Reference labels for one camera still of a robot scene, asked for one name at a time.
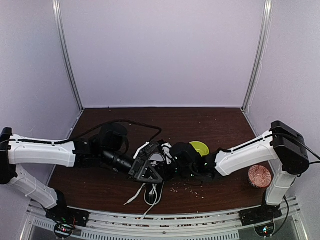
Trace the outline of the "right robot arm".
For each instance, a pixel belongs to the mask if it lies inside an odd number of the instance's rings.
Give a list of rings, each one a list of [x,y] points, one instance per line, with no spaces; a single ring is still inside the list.
[[[195,148],[184,142],[175,144],[169,151],[178,160],[187,162],[194,176],[229,176],[241,169],[266,161],[279,161],[280,168],[267,188],[264,204],[256,210],[259,220],[268,220],[280,205],[297,176],[310,167],[304,137],[293,128],[277,120],[262,135],[229,149],[219,148],[201,156]]]

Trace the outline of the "black white canvas sneaker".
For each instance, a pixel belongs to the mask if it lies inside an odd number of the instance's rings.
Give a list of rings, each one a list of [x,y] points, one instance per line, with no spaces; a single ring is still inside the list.
[[[160,153],[153,153],[148,161],[152,167],[159,167],[165,162],[165,158]],[[157,205],[162,199],[164,181],[160,184],[147,184],[144,192],[144,201],[149,206]]]

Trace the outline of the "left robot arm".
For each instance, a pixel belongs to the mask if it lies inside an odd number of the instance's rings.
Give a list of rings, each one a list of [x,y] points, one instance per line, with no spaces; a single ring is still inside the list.
[[[99,134],[89,141],[80,137],[55,141],[22,137],[13,134],[12,128],[5,127],[0,134],[0,183],[14,186],[61,222],[69,221],[72,211],[67,207],[64,194],[40,183],[22,165],[48,164],[87,169],[110,164],[129,172],[142,150],[154,142],[150,139],[130,158],[120,152],[123,145],[129,145],[129,141],[128,131],[119,121],[101,124],[99,128]]]

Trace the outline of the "white shoelace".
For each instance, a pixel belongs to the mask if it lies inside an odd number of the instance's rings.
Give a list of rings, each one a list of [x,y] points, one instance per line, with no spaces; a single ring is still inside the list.
[[[160,203],[163,195],[163,188],[164,188],[164,181],[159,184],[149,184],[149,183],[143,183],[140,188],[137,190],[137,192],[132,196],[130,199],[127,200],[123,205],[126,206],[130,203],[132,203],[144,190],[143,199],[144,202],[149,206],[149,208],[146,210],[146,212],[142,215],[141,219],[144,220],[148,213]]]

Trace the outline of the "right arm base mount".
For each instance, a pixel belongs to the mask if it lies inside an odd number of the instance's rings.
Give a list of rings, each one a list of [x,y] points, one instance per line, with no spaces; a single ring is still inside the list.
[[[254,226],[255,233],[260,237],[271,237],[275,232],[274,220],[282,216],[280,206],[261,205],[244,209],[239,212],[242,226]]]

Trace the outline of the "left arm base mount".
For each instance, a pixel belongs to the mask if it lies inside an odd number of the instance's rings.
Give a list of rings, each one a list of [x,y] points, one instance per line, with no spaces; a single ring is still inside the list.
[[[79,232],[78,227],[86,227],[90,213],[85,210],[67,207],[65,211],[43,208],[45,216],[55,222],[53,233],[59,239],[69,238]]]

